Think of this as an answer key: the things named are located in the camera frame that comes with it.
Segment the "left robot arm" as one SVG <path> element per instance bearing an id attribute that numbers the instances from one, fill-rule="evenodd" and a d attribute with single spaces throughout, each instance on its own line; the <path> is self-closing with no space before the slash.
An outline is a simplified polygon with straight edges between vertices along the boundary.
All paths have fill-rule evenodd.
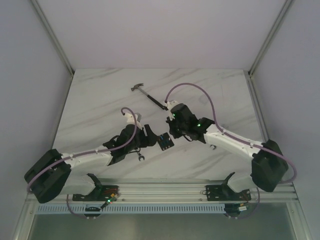
<path id="1" fill-rule="evenodd" d="M 78 195 L 99 201 L 104 190 L 99 174 L 124 160 L 127 154 L 154 146 L 157 140 L 158 136 L 148 124 L 142 128 L 128 124 L 98 149 L 72 154 L 50 149 L 24 175 L 27 190 L 41 204 L 59 195 Z"/>

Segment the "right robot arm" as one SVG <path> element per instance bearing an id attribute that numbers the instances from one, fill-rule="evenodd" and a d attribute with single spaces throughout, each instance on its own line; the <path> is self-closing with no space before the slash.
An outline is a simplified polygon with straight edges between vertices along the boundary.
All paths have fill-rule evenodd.
<path id="1" fill-rule="evenodd" d="M 219 129 L 214 120 L 197 118 L 187 105 L 175 100 L 165 105 L 169 133 L 175 139 L 187 136 L 191 141 L 220 147 L 251 165 L 250 173 L 232 172 L 223 180 L 221 193 L 226 199 L 232 200 L 240 192 L 251 188 L 271 193 L 288 171 L 289 166 L 279 156 L 281 151 L 276 142 L 254 141 L 224 128 Z"/>

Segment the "black fuse box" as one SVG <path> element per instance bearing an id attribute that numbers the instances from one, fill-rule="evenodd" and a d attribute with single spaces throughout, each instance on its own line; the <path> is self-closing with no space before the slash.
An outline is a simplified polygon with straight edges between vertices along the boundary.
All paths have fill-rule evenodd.
<path id="1" fill-rule="evenodd" d="M 162 151 L 168 150 L 175 145 L 167 132 L 158 136 L 157 143 Z"/>

